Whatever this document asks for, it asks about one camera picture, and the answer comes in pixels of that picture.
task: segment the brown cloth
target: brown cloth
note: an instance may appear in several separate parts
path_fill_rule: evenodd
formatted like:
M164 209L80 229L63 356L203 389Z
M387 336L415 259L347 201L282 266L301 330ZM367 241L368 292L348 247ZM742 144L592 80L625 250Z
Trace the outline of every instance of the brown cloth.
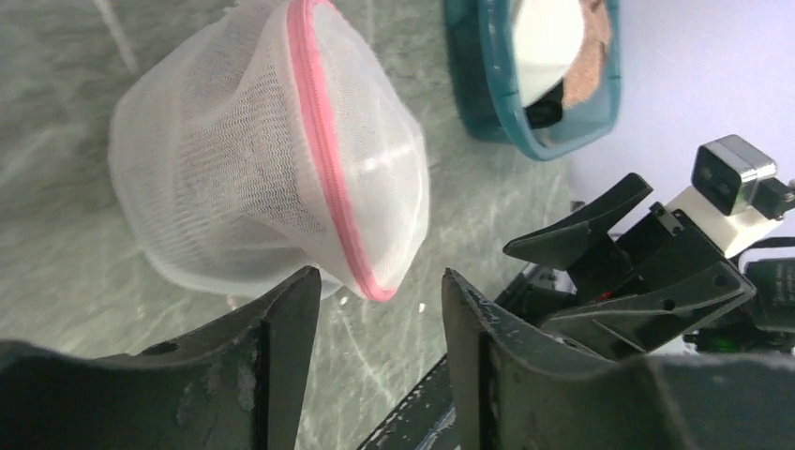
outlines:
M602 79L612 39L605 0L580 0L585 37L574 64L563 77L563 107L571 108L590 98Z

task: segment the white wall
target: white wall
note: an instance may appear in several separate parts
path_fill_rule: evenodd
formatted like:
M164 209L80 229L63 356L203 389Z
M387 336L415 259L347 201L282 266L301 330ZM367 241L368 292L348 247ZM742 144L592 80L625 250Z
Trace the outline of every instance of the white wall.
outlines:
M795 178L795 2L624 0L621 28L619 122L569 157L578 200L638 173L654 193L624 229L686 187L698 146L727 134ZM795 218L776 233L795 235Z

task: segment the white mesh fabric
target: white mesh fabric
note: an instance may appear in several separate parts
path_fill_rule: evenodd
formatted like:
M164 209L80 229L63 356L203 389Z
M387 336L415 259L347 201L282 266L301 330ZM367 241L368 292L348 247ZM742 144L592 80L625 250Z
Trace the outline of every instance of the white mesh fabric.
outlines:
M428 232L428 163L422 129L376 56L330 5L313 22L346 185L378 284L395 289Z
M117 197L144 254L177 284L253 297L312 264L332 282L326 294L334 282L359 292L308 149L288 5L249 0L232 9L147 72L114 111L109 161ZM376 220L384 223L392 212L370 214L386 215ZM424 236L426 226L411 228ZM361 229L368 240L378 234ZM395 265L380 249L372 254L378 267Z

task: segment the gray table surface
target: gray table surface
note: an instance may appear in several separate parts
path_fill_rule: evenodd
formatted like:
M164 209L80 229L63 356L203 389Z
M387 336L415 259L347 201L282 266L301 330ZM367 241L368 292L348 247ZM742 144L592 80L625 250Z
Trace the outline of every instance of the gray table surface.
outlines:
M521 266L506 240L560 218L561 162L469 138L447 70L441 0L337 0L422 122L427 241L396 297L322 301L297 448L355 448L444 353L453 267L486 295ZM84 357L136 353L239 307L163 280L130 236L106 161L114 103L232 0L0 3L0 338Z

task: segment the teal plastic basket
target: teal plastic basket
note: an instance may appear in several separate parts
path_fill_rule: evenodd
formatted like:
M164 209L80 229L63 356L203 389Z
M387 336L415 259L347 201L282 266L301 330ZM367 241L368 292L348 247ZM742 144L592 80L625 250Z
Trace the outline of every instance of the teal plastic basket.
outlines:
M552 127L531 129L518 93L509 0L445 0L450 73L459 115L480 141L513 144L528 158L559 158L608 134L621 103L619 0L605 0L613 30L602 82Z

